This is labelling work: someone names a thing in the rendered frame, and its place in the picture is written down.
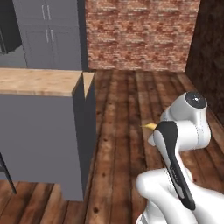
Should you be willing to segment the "yellow banana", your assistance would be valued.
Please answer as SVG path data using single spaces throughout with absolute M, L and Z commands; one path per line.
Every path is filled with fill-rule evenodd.
M 150 130 L 154 130 L 157 126 L 158 125 L 156 123 L 147 123 L 147 124 L 142 125 L 141 127 L 147 128 Z

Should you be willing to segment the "grey kitchen island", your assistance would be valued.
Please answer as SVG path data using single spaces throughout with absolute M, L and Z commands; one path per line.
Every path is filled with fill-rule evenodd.
M 0 153 L 14 181 L 82 201 L 95 142 L 93 73 L 0 68 Z

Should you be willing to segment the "tall grey cupboard run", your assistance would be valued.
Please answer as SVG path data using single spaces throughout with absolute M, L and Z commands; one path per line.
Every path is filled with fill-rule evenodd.
M 26 65 L 88 70 L 85 0 L 13 0 Z

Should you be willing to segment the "black stool leg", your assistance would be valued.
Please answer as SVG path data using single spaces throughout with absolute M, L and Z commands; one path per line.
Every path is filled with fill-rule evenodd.
M 9 184 L 10 184 L 10 187 L 11 187 L 11 190 L 13 191 L 14 194 L 17 193 L 17 190 L 13 184 L 13 181 L 11 179 L 11 175 L 6 167 L 6 164 L 4 162 L 4 158 L 2 156 L 2 153 L 0 152 L 0 172 L 3 172 L 5 177 L 7 178 Z

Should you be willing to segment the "black appliance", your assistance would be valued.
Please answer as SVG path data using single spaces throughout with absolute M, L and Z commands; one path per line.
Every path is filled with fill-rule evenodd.
M 0 0 L 0 54 L 14 52 L 22 45 L 12 0 Z

